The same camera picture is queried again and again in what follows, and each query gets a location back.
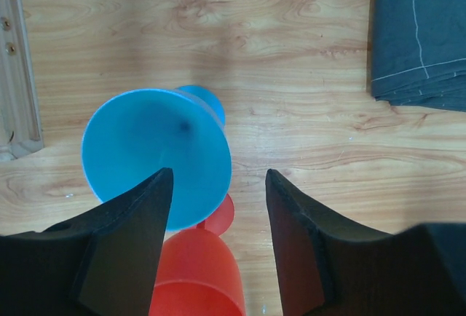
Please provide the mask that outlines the red plastic wine glass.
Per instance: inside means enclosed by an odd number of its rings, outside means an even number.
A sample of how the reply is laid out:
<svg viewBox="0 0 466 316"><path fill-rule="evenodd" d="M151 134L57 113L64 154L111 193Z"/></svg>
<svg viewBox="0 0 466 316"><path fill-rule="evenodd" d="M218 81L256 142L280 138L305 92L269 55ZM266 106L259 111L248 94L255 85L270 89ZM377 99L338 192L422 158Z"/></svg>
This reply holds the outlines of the red plastic wine glass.
<svg viewBox="0 0 466 316"><path fill-rule="evenodd" d="M236 259L220 238L234 220L227 195L204 221L162 246L150 315L245 315Z"/></svg>

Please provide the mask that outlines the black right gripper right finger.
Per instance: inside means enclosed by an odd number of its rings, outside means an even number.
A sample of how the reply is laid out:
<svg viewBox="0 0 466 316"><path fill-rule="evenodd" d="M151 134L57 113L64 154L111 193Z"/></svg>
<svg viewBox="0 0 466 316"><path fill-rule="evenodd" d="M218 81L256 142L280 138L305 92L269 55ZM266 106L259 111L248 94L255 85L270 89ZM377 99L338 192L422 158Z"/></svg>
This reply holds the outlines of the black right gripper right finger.
<svg viewBox="0 0 466 316"><path fill-rule="evenodd" d="M285 315L463 315L465 225L388 234L306 195L276 170L266 206Z"/></svg>

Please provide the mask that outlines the blue plastic wine glass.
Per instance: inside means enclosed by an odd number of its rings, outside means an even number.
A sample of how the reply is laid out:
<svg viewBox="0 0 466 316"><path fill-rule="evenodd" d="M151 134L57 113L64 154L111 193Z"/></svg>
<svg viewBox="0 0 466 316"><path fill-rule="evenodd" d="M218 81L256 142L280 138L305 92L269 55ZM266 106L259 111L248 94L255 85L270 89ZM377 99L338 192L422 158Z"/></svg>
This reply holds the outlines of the blue plastic wine glass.
<svg viewBox="0 0 466 316"><path fill-rule="evenodd" d="M108 202L162 168L173 171L167 229L216 219L232 180L232 156L222 102L210 90L124 92L92 115L82 136L84 177Z"/></svg>

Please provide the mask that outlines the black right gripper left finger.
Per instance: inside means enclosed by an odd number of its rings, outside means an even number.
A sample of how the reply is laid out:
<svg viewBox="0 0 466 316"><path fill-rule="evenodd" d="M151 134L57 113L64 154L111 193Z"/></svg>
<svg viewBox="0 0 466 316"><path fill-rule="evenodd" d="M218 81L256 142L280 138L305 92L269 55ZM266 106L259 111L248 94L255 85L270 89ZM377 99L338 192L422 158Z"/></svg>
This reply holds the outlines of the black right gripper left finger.
<svg viewBox="0 0 466 316"><path fill-rule="evenodd" d="M43 232L1 238L3 315L147 315L173 171Z"/></svg>

